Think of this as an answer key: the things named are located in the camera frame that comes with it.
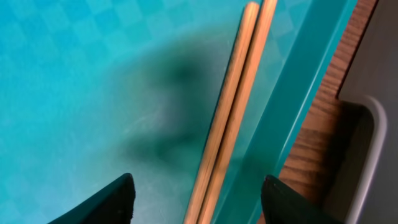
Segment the grey dishwasher rack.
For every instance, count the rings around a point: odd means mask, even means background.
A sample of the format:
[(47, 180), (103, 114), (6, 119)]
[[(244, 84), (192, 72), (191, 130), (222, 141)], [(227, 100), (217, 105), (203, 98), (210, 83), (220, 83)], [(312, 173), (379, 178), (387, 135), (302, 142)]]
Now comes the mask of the grey dishwasher rack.
[(397, 223), (397, 0), (377, 3), (338, 98), (364, 113), (323, 210), (343, 223)]

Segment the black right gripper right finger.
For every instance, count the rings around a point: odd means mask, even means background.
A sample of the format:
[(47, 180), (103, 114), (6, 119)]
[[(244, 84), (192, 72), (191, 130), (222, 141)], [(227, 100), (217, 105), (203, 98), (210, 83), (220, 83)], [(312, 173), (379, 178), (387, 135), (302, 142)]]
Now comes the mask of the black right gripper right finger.
[(273, 175), (264, 179), (261, 205), (267, 224), (342, 224)]

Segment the wooden chopstick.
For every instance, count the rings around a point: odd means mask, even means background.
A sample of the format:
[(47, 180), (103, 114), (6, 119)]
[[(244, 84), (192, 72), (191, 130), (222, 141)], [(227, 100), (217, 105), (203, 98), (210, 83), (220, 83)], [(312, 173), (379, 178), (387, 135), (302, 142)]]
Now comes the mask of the wooden chopstick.
[(211, 173), (214, 168), (218, 149), (233, 105), (234, 96), (238, 87), (246, 54), (248, 52), (259, 8), (259, 4), (252, 1), (247, 3), (244, 8), (226, 75), (224, 77), (215, 113), (211, 122), (210, 131), (206, 140), (195, 185), (183, 221), (184, 224), (194, 224), (197, 222)]
[(215, 211), (223, 181), (228, 170), (248, 99), (259, 67), (267, 36), (276, 9), (277, 0), (259, 4), (259, 12), (252, 33), (246, 59), (234, 96), (226, 128), (218, 149), (216, 161), (196, 223), (209, 223)]

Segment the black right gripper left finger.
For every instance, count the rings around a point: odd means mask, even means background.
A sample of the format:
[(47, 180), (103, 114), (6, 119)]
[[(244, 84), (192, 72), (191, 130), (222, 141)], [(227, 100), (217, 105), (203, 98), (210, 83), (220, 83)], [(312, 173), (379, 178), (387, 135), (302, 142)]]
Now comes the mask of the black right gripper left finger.
[(51, 221), (51, 223), (130, 224), (133, 218), (135, 199), (136, 191), (133, 176), (130, 173), (125, 173), (69, 212)]

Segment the teal serving tray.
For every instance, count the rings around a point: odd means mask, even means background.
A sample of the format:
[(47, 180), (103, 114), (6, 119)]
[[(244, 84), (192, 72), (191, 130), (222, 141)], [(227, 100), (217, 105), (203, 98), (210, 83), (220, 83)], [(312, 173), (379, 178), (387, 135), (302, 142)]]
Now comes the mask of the teal serving tray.
[[(1, 222), (49, 223), (124, 173), (182, 223), (246, 1), (1, 2)], [(356, 5), (279, 1), (213, 223), (256, 223)]]

